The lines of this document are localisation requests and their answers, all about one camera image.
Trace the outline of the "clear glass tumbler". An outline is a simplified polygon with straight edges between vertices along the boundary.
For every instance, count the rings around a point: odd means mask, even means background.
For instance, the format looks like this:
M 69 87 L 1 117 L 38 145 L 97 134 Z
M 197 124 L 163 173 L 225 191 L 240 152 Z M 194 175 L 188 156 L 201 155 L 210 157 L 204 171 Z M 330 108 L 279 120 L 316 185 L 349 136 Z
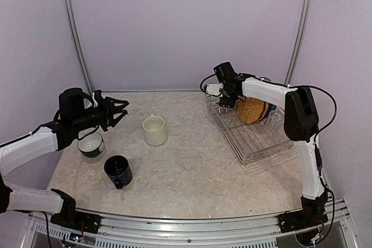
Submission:
M 284 132 L 284 114 L 280 110 L 273 110 L 269 113 L 267 121 L 269 130 L 273 136 L 280 136 Z

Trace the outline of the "dark bowl white inside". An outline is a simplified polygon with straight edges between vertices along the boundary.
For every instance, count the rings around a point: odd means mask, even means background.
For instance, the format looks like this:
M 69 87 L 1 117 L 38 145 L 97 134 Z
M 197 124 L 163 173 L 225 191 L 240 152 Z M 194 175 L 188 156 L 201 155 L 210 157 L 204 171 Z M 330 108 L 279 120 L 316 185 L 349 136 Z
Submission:
M 98 132 L 95 132 L 85 136 L 83 139 L 78 140 L 77 147 L 83 156 L 87 158 L 94 158 L 103 152 L 105 143 L 102 135 Z

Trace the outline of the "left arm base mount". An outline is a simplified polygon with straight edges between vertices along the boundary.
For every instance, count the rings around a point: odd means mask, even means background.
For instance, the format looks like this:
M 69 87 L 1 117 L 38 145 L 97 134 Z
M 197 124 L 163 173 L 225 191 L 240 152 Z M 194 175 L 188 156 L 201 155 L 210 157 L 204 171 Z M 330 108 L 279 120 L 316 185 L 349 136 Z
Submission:
M 76 201 L 67 193 L 51 189 L 63 200 L 60 213 L 52 214 L 51 223 L 80 232 L 97 234 L 102 217 L 97 214 L 85 213 L 76 209 Z

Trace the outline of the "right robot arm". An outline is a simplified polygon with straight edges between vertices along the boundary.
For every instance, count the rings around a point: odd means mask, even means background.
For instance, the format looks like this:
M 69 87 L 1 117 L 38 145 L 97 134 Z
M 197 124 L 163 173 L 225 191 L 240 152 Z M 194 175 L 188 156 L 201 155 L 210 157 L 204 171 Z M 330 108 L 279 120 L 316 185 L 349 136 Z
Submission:
M 254 98 L 284 111 L 284 132 L 298 152 L 302 197 L 316 200 L 325 192 L 321 183 L 322 160 L 318 148 L 319 115 L 310 87 L 277 84 L 245 73 L 236 73 L 230 62 L 213 68 L 219 85 L 206 92 L 220 98 L 220 106 L 233 108 L 238 97 Z

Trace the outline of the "white ribbed ceramic mug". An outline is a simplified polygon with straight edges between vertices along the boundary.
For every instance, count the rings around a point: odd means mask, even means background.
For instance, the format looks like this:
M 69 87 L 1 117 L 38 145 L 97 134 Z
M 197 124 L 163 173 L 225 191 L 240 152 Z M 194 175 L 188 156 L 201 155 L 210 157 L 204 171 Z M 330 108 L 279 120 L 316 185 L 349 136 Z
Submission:
M 150 146 L 159 146 L 168 139 L 168 129 L 161 116 L 151 114 L 142 122 L 144 141 Z

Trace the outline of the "blue polka dot plate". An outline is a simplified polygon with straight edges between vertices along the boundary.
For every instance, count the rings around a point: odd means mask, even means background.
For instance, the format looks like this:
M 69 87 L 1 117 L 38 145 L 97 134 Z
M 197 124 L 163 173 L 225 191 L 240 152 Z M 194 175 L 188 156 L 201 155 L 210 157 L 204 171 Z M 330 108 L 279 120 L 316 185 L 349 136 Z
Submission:
M 269 107 L 268 107 L 268 110 L 267 110 L 267 113 L 265 115 L 265 118 L 267 118 L 269 116 L 269 114 L 276 109 L 276 106 L 273 105 L 273 104 L 269 104 Z

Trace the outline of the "metal wire dish rack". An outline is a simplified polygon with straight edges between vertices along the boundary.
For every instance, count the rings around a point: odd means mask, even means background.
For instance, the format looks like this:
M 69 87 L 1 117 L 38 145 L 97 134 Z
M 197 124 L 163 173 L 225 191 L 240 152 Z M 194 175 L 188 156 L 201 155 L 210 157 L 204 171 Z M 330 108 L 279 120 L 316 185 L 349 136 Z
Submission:
M 243 123 L 235 109 L 219 106 L 219 98 L 205 96 L 206 107 L 230 145 L 239 164 L 245 165 L 293 148 L 285 132 L 273 136 L 264 118 L 253 124 Z

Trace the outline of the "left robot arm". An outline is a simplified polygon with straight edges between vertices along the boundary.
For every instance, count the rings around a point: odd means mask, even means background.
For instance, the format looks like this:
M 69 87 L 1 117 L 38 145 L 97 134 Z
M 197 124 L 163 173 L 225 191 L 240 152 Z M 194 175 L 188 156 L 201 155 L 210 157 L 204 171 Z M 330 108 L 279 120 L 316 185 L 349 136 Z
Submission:
M 48 153 L 61 151 L 75 141 L 81 131 L 99 127 L 107 131 L 127 115 L 129 102 L 103 97 L 100 90 L 91 95 L 81 88 L 69 88 L 59 95 L 59 108 L 52 121 L 34 131 L 1 144 L 1 177 Z M 58 214 L 68 227 L 81 222 L 79 211 L 55 191 L 40 190 L 1 181 L 1 212 L 42 211 Z

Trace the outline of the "yellow polka dot plate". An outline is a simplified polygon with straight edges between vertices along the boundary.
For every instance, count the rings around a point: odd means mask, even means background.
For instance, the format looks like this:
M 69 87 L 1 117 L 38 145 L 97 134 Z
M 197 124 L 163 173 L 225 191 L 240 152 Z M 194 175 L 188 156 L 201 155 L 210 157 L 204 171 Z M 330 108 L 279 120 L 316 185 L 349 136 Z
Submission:
M 263 120 L 269 110 L 270 104 L 267 102 L 264 102 L 264 110 L 259 120 Z
M 264 101 L 255 98 L 238 97 L 236 111 L 238 118 L 245 124 L 259 121 L 264 110 Z

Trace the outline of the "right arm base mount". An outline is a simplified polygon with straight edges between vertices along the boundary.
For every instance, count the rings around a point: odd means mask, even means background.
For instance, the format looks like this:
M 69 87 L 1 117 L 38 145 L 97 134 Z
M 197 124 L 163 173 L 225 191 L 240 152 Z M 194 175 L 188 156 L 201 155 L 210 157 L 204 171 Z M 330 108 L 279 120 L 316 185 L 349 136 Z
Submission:
M 297 211 L 286 211 L 278 215 L 281 233 L 297 231 L 321 225 L 328 221 L 325 205 L 328 198 L 322 195 L 314 200 L 301 197 L 302 208 Z

